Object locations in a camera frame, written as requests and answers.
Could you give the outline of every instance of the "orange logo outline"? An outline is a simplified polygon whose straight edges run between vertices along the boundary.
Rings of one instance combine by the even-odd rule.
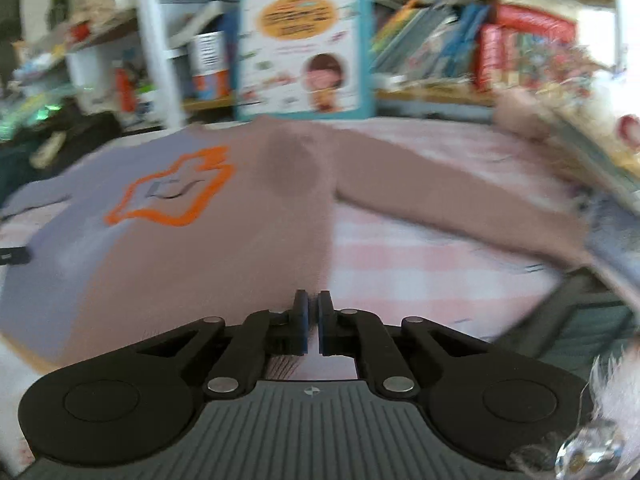
[[[112,211],[107,213],[104,217],[104,221],[107,222],[108,225],[116,225],[127,218],[144,218],[151,222],[173,227],[183,227],[190,224],[201,215],[209,204],[209,200],[211,200],[211,198],[225,185],[226,181],[235,173],[236,168],[232,164],[224,164],[226,161],[226,152],[226,146],[216,146],[214,148],[205,148],[196,153],[187,153],[185,155],[181,155],[168,170],[153,173],[137,179],[127,188],[120,203]],[[193,201],[190,208],[188,208],[183,215],[171,216],[151,208],[134,209],[124,214],[122,213],[129,205],[136,189],[139,186],[145,182],[149,182],[150,180],[163,178],[173,173],[177,173],[185,162],[194,158],[203,159],[202,164],[196,168],[197,171],[219,171],[216,177],[209,182],[204,190],[202,190],[202,192]]]

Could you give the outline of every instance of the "bed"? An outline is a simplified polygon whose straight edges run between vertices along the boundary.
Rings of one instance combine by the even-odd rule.
[[[462,168],[546,208],[574,207],[576,189],[549,174],[525,141],[490,126],[398,118],[334,125],[398,143],[427,158]],[[102,150],[139,144],[169,133],[117,139]],[[46,218],[34,218],[32,214],[16,218],[13,226],[19,233],[20,222],[33,225],[44,221]],[[492,340],[526,316],[560,279],[557,270],[537,260],[354,206],[337,205],[329,287],[336,308],[369,310],[387,324],[399,324],[405,316],[423,316]],[[39,373],[7,345],[0,344],[0,376],[0,458],[15,474],[31,459],[20,434],[17,406]],[[291,379],[352,377],[355,371],[350,359],[321,358],[315,341]]]

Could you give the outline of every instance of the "ribbed gray grip surface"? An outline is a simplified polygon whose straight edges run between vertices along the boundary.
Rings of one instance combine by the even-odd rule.
[[[259,381],[210,402],[176,444],[140,462],[75,468],[39,460],[22,480],[521,480],[449,449],[408,402],[363,381]]]

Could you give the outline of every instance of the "pink sweater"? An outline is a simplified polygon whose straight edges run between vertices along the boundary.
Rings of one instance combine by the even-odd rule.
[[[2,211],[69,198],[10,268],[0,330],[66,365],[218,315],[240,323],[326,285],[335,197],[545,257],[590,261],[581,222],[399,146],[262,117],[193,126],[20,190]]]

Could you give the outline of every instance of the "book cover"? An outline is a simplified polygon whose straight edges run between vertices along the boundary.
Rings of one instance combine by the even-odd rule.
[[[556,18],[577,23],[580,16],[581,5],[570,0],[489,0],[503,5],[525,7],[532,10],[541,10]]]
[[[382,52],[389,42],[398,34],[402,28],[411,21],[412,17],[420,8],[423,0],[409,0],[401,7],[373,38],[371,51],[376,56]]]
[[[428,74],[430,77],[440,78],[445,75],[445,70],[449,64],[449,60],[455,57],[463,38],[465,37],[467,29],[471,26],[476,14],[478,13],[479,6],[476,4],[469,4],[462,11],[462,15],[458,20],[458,27],[455,34],[449,38],[447,44],[442,49],[440,56],[438,57],[433,69]]]
[[[512,28],[502,30],[502,82],[507,88],[520,85],[520,50],[518,48],[518,31]]]
[[[377,68],[376,72],[396,74],[406,60],[411,57],[424,43],[424,40],[442,22],[449,9],[444,6],[434,5],[423,14],[415,27],[400,41],[392,54]]]
[[[447,69],[445,70],[446,77],[460,77],[465,75],[471,68],[472,54],[476,48],[476,36],[478,35],[478,30],[480,30],[480,27],[486,20],[489,9],[490,7],[488,5],[484,5],[479,6],[478,10],[476,10],[476,15],[465,31],[456,55],[449,59]]]
[[[435,74],[436,64],[442,56],[444,48],[458,34],[459,28],[460,22],[453,21],[446,25],[439,35],[433,38],[433,49],[427,56],[424,56],[422,63],[416,69],[413,79],[426,79]]]
[[[543,36],[563,43],[575,43],[577,25],[539,10],[512,5],[494,4],[491,22],[519,32]]]
[[[535,34],[521,34],[519,54],[520,85],[538,90],[549,78],[552,55],[550,41]]]
[[[452,9],[446,12],[435,27],[433,32],[422,42],[418,50],[410,56],[400,67],[398,73],[406,76],[408,80],[417,80],[423,77],[426,64],[438,56],[444,48],[445,40],[452,27],[456,27],[456,15]]]
[[[370,0],[240,0],[239,120],[373,112]]]
[[[374,70],[380,67],[389,58],[389,56],[395,52],[398,44],[415,28],[422,19],[422,16],[427,13],[428,10],[429,9],[412,9],[411,19],[406,22],[402,30],[398,31],[391,41],[386,44],[386,47],[382,52],[374,58],[372,65]]]
[[[494,89],[502,79],[502,29],[486,24],[478,34],[476,88],[481,92]]]

